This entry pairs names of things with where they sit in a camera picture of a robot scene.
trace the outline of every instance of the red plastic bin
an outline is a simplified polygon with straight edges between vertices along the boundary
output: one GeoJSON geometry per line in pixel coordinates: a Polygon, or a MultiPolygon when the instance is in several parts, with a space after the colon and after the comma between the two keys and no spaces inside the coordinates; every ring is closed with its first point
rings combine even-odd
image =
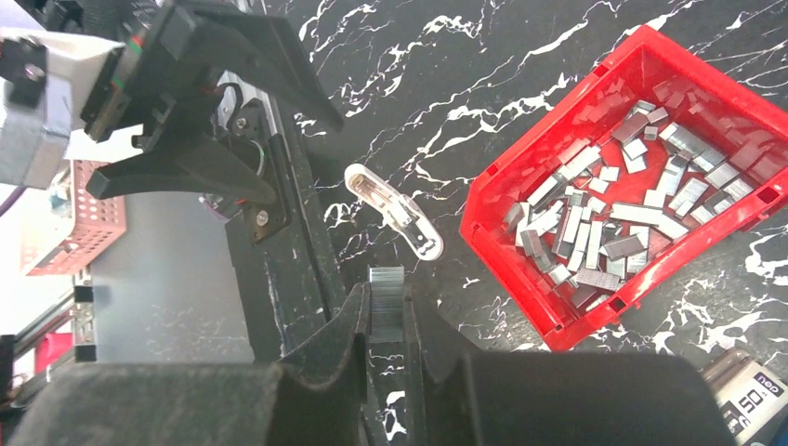
{"type": "MultiPolygon", "coordinates": [[[[662,173],[665,150],[645,141],[648,169],[619,180],[607,203],[642,203],[662,173]]],[[[554,350],[572,348],[610,322],[708,246],[747,230],[788,203],[788,114],[696,58],[661,33],[641,26],[597,66],[553,111],[520,138],[471,184],[460,233],[518,302],[539,335],[554,350]],[[602,146],[602,156],[623,166],[611,131],[639,99],[664,105],[670,121],[684,125],[723,151],[757,189],[699,227],[683,221],[689,235],[650,250],[650,263],[604,304],[583,312],[569,301],[568,283],[554,288],[532,261],[518,253],[503,220],[584,143],[602,146]],[[662,250],[652,258],[651,251],[662,250]]]]}

